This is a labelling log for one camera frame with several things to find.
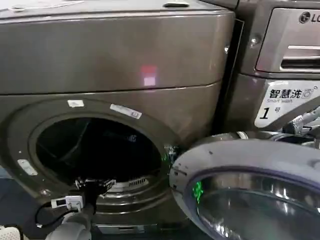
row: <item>black cable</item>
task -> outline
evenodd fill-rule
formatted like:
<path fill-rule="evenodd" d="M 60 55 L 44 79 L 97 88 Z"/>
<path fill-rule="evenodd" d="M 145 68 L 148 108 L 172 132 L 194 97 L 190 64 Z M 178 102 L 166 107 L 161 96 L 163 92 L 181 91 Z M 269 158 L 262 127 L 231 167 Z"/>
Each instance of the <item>black cable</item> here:
<path fill-rule="evenodd" d="M 38 210 L 35 212 L 35 215 L 34 215 L 34 222 L 36 224 L 36 226 L 38 228 L 47 228 L 49 226 L 52 226 L 53 224 L 57 223 L 59 220 L 61 220 L 65 215 L 69 214 L 69 213 L 77 213 L 78 211 L 77 210 L 69 210 L 69 211 L 66 211 L 64 212 L 63 214 L 59 215 L 56 219 L 54 219 L 53 221 L 51 222 L 48 222 L 46 224 L 40 224 L 39 221 L 38 221 L 38 215 L 41 211 L 41 209 L 44 209 L 44 208 L 50 208 L 51 207 L 51 202 L 46 202 L 45 204 L 41 205 Z"/>

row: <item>metal top panel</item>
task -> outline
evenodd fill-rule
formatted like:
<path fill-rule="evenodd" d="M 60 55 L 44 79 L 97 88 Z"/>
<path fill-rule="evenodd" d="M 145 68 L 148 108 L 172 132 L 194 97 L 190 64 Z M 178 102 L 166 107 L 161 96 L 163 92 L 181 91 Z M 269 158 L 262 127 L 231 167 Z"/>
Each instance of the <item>metal top panel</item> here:
<path fill-rule="evenodd" d="M 198 11 L 218 11 L 216 14 L 221 14 L 219 11 L 227 12 L 226 9 L 208 4 L 197 0 L 183 0 L 183 1 L 171 1 L 171 0 L 75 0 L 75 1 L 58 1 L 54 4 L 31 4 L 27 1 L 20 1 L 22 4 L 3 5 L 3 9 L 0 6 L 0 19 L 16 19 L 16 18 L 30 18 L 46 16 L 48 20 L 54 16 L 66 16 L 66 15 L 79 15 L 79 14 L 98 14 L 98 13 L 136 13 L 144 12 L 161 12 L 162 15 L 175 15 L 185 14 L 188 11 L 195 11 L 193 14 L 197 14 Z M 188 7 L 164 7 L 168 3 L 186 3 Z M 10 10 L 14 7 L 24 8 L 23 11 Z"/>

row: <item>washing machine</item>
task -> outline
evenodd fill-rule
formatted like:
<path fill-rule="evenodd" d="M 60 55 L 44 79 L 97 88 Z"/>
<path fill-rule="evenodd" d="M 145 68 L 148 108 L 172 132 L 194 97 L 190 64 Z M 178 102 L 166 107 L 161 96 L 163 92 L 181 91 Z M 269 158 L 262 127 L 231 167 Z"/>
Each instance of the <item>washing machine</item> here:
<path fill-rule="evenodd" d="M 214 240 L 318 239 L 319 153 L 319 140 L 309 136 L 218 134 L 174 162 L 170 186 L 180 208 Z"/>
<path fill-rule="evenodd" d="M 115 184 L 103 233 L 186 222 L 168 172 L 210 132 L 234 13 L 188 0 L 25 3 L 0 11 L 0 156 L 40 202 Z"/>
<path fill-rule="evenodd" d="M 320 10 L 313 0 L 205 0 L 236 13 L 217 132 L 303 134 L 320 105 Z"/>

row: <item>sticker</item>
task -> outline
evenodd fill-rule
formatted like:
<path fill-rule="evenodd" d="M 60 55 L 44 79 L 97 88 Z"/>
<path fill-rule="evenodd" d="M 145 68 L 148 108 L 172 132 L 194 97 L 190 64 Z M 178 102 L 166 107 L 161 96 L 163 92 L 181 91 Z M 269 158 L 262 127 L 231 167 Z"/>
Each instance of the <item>sticker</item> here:
<path fill-rule="evenodd" d="M 111 104 L 110 105 L 110 109 L 113 110 L 113 111 L 116 111 L 118 113 L 127 115 L 127 116 L 129 116 L 131 118 L 134 118 L 134 119 L 139 119 L 142 116 L 141 112 L 138 112 L 136 110 L 133 110 L 131 108 L 128 108 L 128 107 L 125 107 L 125 106 L 121 106 L 121 105 Z"/>
<path fill-rule="evenodd" d="M 262 100 L 254 125 L 264 128 L 293 109 L 320 96 L 320 81 L 273 81 Z"/>
<path fill-rule="evenodd" d="M 82 100 L 68 100 L 67 102 L 70 108 L 82 108 L 85 106 Z"/>
<path fill-rule="evenodd" d="M 38 172 L 30 165 L 27 159 L 19 159 L 18 164 L 30 176 L 37 176 Z"/>

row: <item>dryer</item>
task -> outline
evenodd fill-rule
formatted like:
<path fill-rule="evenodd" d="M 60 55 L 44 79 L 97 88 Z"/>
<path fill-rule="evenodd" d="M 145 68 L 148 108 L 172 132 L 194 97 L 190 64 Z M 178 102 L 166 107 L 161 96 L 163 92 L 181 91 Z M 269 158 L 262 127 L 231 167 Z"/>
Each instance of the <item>dryer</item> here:
<path fill-rule="evenodd" d="M 85 0 L 0 12 L 1 165 L 40 202 L 115 180 L 103 233 L 186 219 L 169 167 L 209 134 L 234 13 L 188 0 Z"/>

